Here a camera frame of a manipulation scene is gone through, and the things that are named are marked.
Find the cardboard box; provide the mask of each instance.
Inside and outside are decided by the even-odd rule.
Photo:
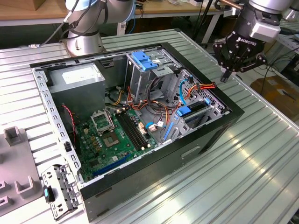
[[[46,0],[0,0],[0,5],[36,11]]]
[[[260,93],[262,85],[263,78],[259,78],[250,86]],[[262,96],[293,122],[299,120],[299,91],[280,76],[266,78]]]

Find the blue latch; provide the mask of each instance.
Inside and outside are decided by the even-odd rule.
[[[153,63],[150,60],[150,57],[147,56],[142,51],[133,52],[132,53],[132,57],[142,67],[142,69],[144,71],[148,71],[148,70],[151,70],[151,69],[156,69],[158,67],[158,65],[156,65],[155,63]]]
[[[187,106],[183,106],[181,108],[178,108],[178,110],[177,110],[177,114],[180,117],[182,117],[183,115],[188,114],[190,112],[191,112],[191,110]]]
[[[208,99],[208,98],[205,98],[205,102],[206,102],[206,104],[208,104],[208,105],[211,104],[211,101],[210,101],[210,99]]]

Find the motherboard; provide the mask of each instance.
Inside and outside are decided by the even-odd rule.
[[[76,126],[80,141],[81,174],[89,181],[158,145],[134,110],[94,114]]]

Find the slotted aluminum surface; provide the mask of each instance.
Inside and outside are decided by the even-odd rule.
[[[158,42],[171,43],[245,114],[207,153],[93,223],[287,223],[299,207],[298,127],[235,77],[221,84],[214,59],[181,32],[103,38],[107,50]],[[62,57],[68,54],[61,44],[0,51],[0,131],[14,125],[26,129],[39,174],[64,161],[28,64]],[[55,223],[43,197],[0,222]],[[87,223],[83,207],[59,222]]]
[[[292,29],[292,30],[299,30],[299,22],[287,22],[287,21],[282,20],[280,22],[280,26],[282,26],[284,28]],[[276,40],[291,50],[297,49],[294,52],[299,54],[299,41],[294,39],[294,35],[279,34],[277,36]]]

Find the blue wire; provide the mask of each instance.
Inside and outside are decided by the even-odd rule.
[[[181,98],[181,101],[182,101],[182,103],[183,103],[184,105],[186,105],[186,101],[184,100],[184,97],[183,97],[183,90],[182,90],[182,88],[183,88],[183,84],[184,84],[185,81],[188,81],[188,79],[184,79],[184,80],[181,82],[181,84],[179,85],[179,97]]]
[[[148,129],[149,126],[151,126],[151,125],[153,125],[153,124],[154,124],[153,122],[151,122],[151,123],[147,123],[146,126],[145,126],[145,128]]]
[[[132,29],[130,30],[130,32],[128,33],[128,34],[130,34],[130,33],[132,33],[133,32],[133,30],[134,30],[134,28],[135,28],[135,14],[134,14],[134,24],[133,24],[133,27],[132,27]]]
[[[149,126],[151,126],[151,125],[154,125],[154,123],[153,123],[153,122],[147,123],[147,124],[145,125],[145,129],[148,129]]]

